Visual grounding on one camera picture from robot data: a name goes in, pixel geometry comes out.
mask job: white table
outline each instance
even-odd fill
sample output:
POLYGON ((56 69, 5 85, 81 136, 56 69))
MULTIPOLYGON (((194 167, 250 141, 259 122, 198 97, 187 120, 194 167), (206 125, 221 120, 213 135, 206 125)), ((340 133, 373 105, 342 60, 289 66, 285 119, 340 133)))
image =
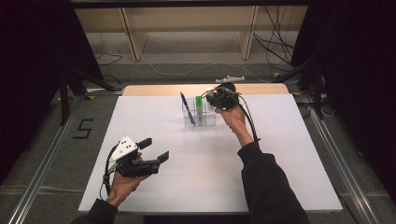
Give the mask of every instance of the white table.
MULTIPOLYGON (((262 151, 276 156, 304 210, 341 211, 292 96, 255 94, 244 98, 262 139, 262 151)), ((142 150, 145 160, 154 160, 167 150, 170 155, 160 172, 142 182, 120 206, 121 212, 235 215, 248 211, 236 137, 220 115, 216 126, 185 128, 179 96, 119 98, 79 211, 89 211, 99 197, 108 152, 124 135, 136 142, 152 138, 153 144, 142 150)), ((105 188, 102 195, 106 197, 105 188)))

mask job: blue pen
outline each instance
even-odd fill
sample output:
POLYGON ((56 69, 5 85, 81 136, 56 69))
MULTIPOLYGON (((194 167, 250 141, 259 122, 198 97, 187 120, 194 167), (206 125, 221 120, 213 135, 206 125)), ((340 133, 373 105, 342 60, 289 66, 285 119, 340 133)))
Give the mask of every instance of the blue pen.
POLYGON ((180 92, 180 96, 181 96, 181 100, 183 101, 183 105, 186 106, 187 112, 189 113, 190 122, 195 126, 195 120, 192 117, 192 114, 189 109, 189 105, 187 104, 186 97, 184 97, 183 92, 180 92))

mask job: gray floor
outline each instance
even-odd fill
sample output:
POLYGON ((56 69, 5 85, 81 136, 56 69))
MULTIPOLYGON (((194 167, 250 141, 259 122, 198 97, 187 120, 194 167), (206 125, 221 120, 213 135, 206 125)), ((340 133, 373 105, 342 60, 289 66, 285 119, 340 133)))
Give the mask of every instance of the gray floor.
MULTIPOLYGON (((292 44, 297 34, 290 32, 287 35, 292 44)), ((247 82, 263 82, 271 81, 274 78, 273 73, 277 72, 276 69, 267 65, 266 53, 257 42, 252 45, 249 60, 242 60, 234 33, 151 34, 143 58, 137 63, 131 61, 123 34, 88 34, 88 37, 96 56, 102 53, 122 56, 121 60, 111 65, 101 66, 105 75, 112 75, 122 82, 118 84, 114 78, 106 76, 106 82, 115 86, 152 83, 213 83, 216 78, 226 76, 245 77, 247 82)), ((107 64, 118 58, 119 56, 104 55, 98 58, 98 62, 107 64)), ((269 62, 280 63, 273 56, 269 62)), ((285 64, 278 66, 288 69, 285 64)), ((290 91, 297 91, 296 78, 287 81, 290 91)), ((86 83, 86 85, 96 88, 91 83, 86 83)), ((93 100, 87 99, 82 102, 23 223, 70 223, 74 217, 80 215, 78 204, 96 161, 117 97, 117 95, 101 95, 94 97, 93 100), (88 139, 75 139, 76 136, 81 136, 78 125, 82 119, 93 119, 86 123, 86 127, 92 128, 92 132, 88 139)), ((297 97, 296 101, 302 101, 302 99, 297 97)), ((51 107, 52 109, 45 115, 32 147, 21 154, 0 188, 0 223, 7 223, 40 166, 40 162, 45 157, 52 139, 60 129, 61 105, 58 96, 54 96, 51 107)), ((305 115, 307 109, 301 107, 301 113, 302 116, 305 115)), ((326 172, 334 187, 350 207, 352 214, 360 223, 363 223, 312 117, 304 119, 304 122, 326 172)), ((325 117, 324 122, 373 207, 378 223, 396 223, 395 204, 376 178, 370 165, 363 157, 357 155, 356 151, 359 149, 350 138, 347 126, 336 114, 330 118, 325 117)), ((352 215, 346 209, 340 213, 308 214, 308 216, 312 223, 354 223, 352 215)), ((143 220, 141 216, 119 214, 116 223, 140 224, 143 220)))

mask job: hand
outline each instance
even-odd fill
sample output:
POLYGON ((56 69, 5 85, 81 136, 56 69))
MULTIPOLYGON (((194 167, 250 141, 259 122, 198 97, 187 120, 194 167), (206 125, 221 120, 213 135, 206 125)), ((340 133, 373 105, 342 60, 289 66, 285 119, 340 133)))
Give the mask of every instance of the hand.
MULTIPOLYGON (((142 153, 139 152, 137 157, 140 161, 142 153)), ((147 179, 149 175, 138 176, 138 177, 124 177, 118 171, 114 173, 113 184, 110 189, 110 193, 107 196, 106 202, 110 203, 113 206, 120 206, 121 203, 125 201, 125 199, 134 191, 137 186, 139 186, 140 182, 147 179)))
POLYGON ((236 134, 241 147, 253 142, 253 138, 248 133, 246 117, 241 105, 236 105, 230 110, 216 108, 215 112, 221 114, 225 123, 236 134))

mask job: transparent container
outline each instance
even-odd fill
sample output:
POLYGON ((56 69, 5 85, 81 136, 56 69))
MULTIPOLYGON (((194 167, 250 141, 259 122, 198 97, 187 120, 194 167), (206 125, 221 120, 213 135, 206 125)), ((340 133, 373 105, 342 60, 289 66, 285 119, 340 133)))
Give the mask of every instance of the transparent container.
POLYGON ((216 125, 215 108, 200 96, 186 99, 189 109, 182 104, 184 126, 200 127, 216 125))

